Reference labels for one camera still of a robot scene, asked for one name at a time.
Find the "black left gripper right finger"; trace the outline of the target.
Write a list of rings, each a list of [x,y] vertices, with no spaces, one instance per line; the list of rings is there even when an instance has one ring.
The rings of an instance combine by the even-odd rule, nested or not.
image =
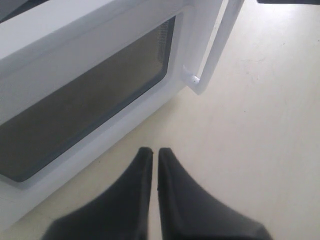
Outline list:
[[[184,169],[171,148],[158,152],[158,202],[164,240],[270,240],[263,224],[223,204]]]

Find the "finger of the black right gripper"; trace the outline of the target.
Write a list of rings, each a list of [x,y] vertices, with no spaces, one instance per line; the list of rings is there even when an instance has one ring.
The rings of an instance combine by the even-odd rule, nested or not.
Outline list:
[[[260,4],[319,5],[320,0],[257,0]]]

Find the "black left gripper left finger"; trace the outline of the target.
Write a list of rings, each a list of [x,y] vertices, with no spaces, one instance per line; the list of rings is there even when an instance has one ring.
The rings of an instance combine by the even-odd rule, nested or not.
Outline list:
[[[44,240],[146,240],[153,151],[141,147],[122,175],[81,208],[58,218]]]

